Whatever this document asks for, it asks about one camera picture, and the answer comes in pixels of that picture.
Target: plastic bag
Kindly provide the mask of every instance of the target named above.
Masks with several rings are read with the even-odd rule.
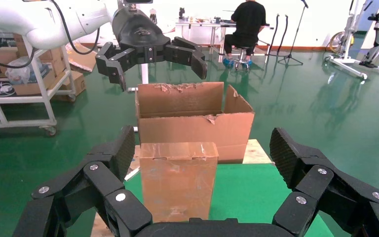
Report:
[[[10,62],[10,66],[22,66],[25,65],[30,60],[29,57],[21,57],[18,59],[15,59],[14,61]],[[42,69],[42,64],[39,60],[37,60],[38,68]],[[5,75],[8,77],[8,80],[13,85],[18,84],[27,84],[30,80],[30,75],[33,72],[33,66],[29,64],[28,66],[24,68],[14,69],[14,68],[8,68],[5,72]]]

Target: black shirt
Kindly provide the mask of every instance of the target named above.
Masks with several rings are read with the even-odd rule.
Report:
[[[259,29],[266,25],[265,8],[256,1],[247,1],[237,7],[231,19],[236,22],[233,35],[258,42]]]

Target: wooden pallet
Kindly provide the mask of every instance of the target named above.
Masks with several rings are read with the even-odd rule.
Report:
[[[139,154],[140,146],[136,146],[134,152],[134,160],[130,165],[131,168],[135,169],[139,167]],[[245,157],[243,159],[244,164],[270,164],[271,159],[265,153],[259,142],[255,139],[249,140],[246,146]],[[92,228],[91,237],[114,237],[108,227],[105,225],[101,217],[96,213],[94,226]]]

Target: white shelf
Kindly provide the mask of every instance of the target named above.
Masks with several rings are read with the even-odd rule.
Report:
[[[28,54],[31,56],[31,52],[33,47],[28,43],[28,40],[25,36],[23,36],[25,47],[27,48]],[[38,68],[37,59],[40,55],[45,53],[47,50],[38,50],[34,54],[34,59],[31,62],[31,66],[33,67],[34,73],[37,77],[37,84],[40,88],[40,96],[18,96],[18,97],[0,97],[0,104],[23,104],[23,103],[43,103],[46,107],[48,119],[31,119],[31,120],[16,120],[16,121],[8,121],[5,117],[5,114],[0,107],[0,128],[6,127],[27,127],[27,126],[38,126],[40,128],[44,128],[49,131],[50,135],[54,135],[56,132],[56,117],[54,116],[53,109],[50,104],[50,99],[56,95],[75,95],[76,88],[75,83],[72,77],[72,71],[69,64],[68,54],[66,49],[62,47],[64,62],[66,65],[65,75],[57,82],[57,84],[52,89],[46,89],[43,78],[41,76],[40,70]],[[70,90],[59,90],[62,84],[67,80],[70,80]]]

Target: green mat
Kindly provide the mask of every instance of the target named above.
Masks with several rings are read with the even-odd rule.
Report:
[[[125,185],[126,189],[143,201],[140,174]],[[237,218],[239,223],[271,223],[275,212],[290,192],[277,168],[270,164],[219,165],[210,220]],[[306,236],[333,235],[317,215]]]

